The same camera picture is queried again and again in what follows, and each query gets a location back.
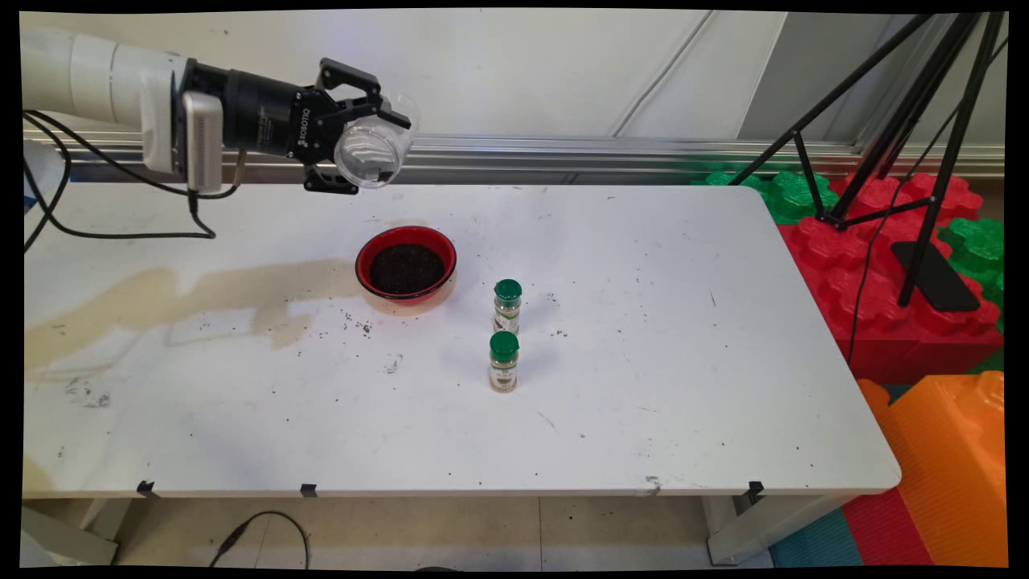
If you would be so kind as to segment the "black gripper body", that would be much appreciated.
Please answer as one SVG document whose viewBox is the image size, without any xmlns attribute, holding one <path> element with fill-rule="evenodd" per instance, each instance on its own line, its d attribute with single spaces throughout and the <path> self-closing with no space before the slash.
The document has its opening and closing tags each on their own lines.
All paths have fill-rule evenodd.
<svg viewBox="0 0 1029 579">
<path fill-rule="evenodd" d="M 220 101 L 222 143 L 249 153 L 323 162 L 346 122 L 328 92 L 199 61 L 187 62 L 187 91 Z"/>
</svg>

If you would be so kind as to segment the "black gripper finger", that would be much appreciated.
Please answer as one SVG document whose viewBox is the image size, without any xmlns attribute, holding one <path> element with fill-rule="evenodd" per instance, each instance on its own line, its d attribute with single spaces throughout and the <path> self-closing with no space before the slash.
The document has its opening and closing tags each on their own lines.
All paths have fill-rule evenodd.
<svg viewBox="0 0 1029 579">
<path fill-rule="evenodd" d="M 391 102 L 383 95 L 378 77 L 363 70 L 339 63 L 330 58 L 322 58 L 319 63 L 319 77 L 316 89 L 328 94 L 338 87 L 350 87 L 363 92 L 364 96 L 353 99 L 334 101 L 334 109 L 327 115 L 327 120 L 341 122 L 342 126 L 365 117 L 377 117 L 388 124 L 411 129 L 409 115 L 395 111 Z"/>
<path fill-rule="evenodd" d="M 321 162 L 330 162 L 331 170 L 320 168 Z M 338 195 L 357 195 L 359 187 L 351 183 L 335 167 L 332 157 L 319 161 L 304 161 L 304 188 L 315 193 L 331 193 Z"/>
</svg>

